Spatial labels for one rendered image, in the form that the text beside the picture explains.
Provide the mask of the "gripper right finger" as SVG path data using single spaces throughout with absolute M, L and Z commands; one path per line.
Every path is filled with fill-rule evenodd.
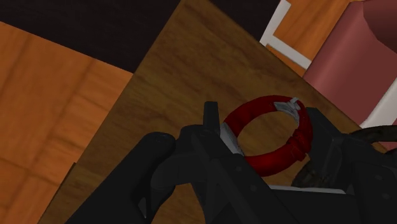
M 397 152 L 372 144 L 397 141 L 397 125 L 339 131 L 318 109 L 307 108 L 313 128 L 312 168 L 330 188 L 352 192 L 362 224 L 397 224 Z

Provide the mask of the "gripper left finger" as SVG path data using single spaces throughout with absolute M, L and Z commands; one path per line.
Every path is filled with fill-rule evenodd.
M 65 224 L 152 224 L 178 185 L 191 184 L 205 224 L 298 224 L 244 157 L 221 140 L 216 102 L 179 137 L 146 134 Z

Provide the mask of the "red wristwatch with silver clasp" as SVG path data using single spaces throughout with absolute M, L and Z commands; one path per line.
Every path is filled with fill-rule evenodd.
M 268 95 L 246 102 L 233 110 L 220 125 L 220 138 L 232 153 L 243 155 L 238 136 L 244 127 L 266 113 L 282 111 L 294 118 L 298 127 L 286 143 L 270 153 L 246 156 L 246 161 L 261 177 L 277 174 L 297 161 L 302 161 L 311 149 L 312 124 L 305 106 L 296 97 Z

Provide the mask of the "wooden table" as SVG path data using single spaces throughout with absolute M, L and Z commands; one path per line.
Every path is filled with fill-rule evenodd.
M 182 0 L 39 224 L 65 224 L 146 134 L 179 137 L 183 127 L 202 124 L 204 104 L 209 101 L 218 105 L 220 129 L 233 110 L 268 95 L 298 98 L 306 109 L 318 109 L 343 134 L 357 129 L 209 0 Z M 242 156 L 280 148 L 297 127 L 294 118 L 282 111 L 255 118 L 237 138 Z M 354 193 L 330 188 L 312 168 L 309 153 L 261 179 L 298 224 L 362 224 Z M 193 186 L 176 186 L 152 224 L 205 224 Z

